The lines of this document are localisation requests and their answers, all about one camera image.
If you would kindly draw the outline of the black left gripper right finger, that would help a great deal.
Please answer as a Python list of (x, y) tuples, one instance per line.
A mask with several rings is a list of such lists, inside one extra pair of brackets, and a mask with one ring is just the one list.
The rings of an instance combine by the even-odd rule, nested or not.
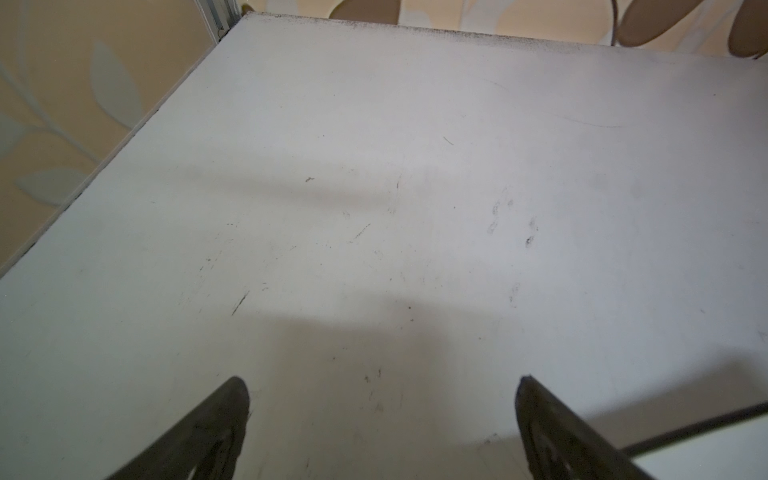
[(532, 376), (521, 378), (515, 412), (532, 477), (543, 479), (648, 479)]

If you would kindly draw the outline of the white tray black rim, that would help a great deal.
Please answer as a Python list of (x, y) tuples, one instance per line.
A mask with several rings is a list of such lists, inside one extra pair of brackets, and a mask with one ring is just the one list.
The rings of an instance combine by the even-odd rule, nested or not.
[(765, 479), (767, 404), (702, 420), (623, 452), (655, 479)]

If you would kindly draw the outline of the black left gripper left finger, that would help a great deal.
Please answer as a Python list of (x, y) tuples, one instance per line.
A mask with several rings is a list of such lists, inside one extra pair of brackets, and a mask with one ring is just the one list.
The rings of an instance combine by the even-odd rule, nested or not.
[(231, 479), (242, 451), (250, 397), (233, 376), (112, 479)]

